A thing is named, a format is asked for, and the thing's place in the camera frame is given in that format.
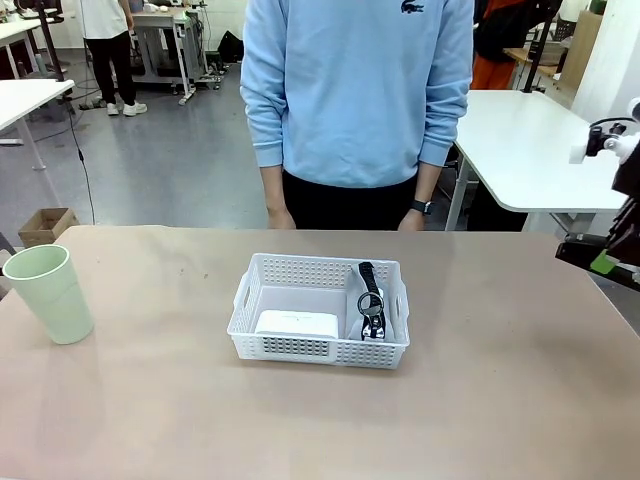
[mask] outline brown cardboard box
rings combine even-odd
[[[571,41],[571,48],[569,48],[567,60],[562,69],[562,77],[558,82],[561,87],[578,91],[601,24],[602,15],[596,15],[587,10],[580,13],[578,25]]]
[[[25,247],[35,247],[55,242],[67,228],[79,224],[70,208],[44,208],[24,224],[18,235]]]

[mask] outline light green plastic cup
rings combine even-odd
[[[79,342],[93,330],[69,250],[40,245],[11,257],[2,268],[13,288],[60,345]]]

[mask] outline white plastic basket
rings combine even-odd
[[[264,310],[291,310],[334,314],[345,337],[345,280],[351,265],[363,261],[370,261],[377,278],[388,285],[396,343],[254,333]],[[227,333],[242,359],[394,369],[409,346],[408,319],[398,262],[257,253],[240,281]]]

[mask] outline black wristwatch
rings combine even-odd
[[[414,200],[411,204],[412,210],[418,210],[423,215],[431,215],[433,211],[433,202],[420,202],[418,200]]]

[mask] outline person in blue sweatshirt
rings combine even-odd
[[[466,113],[473,8],[249,0],[240,91],[271,228],[424,228]]]

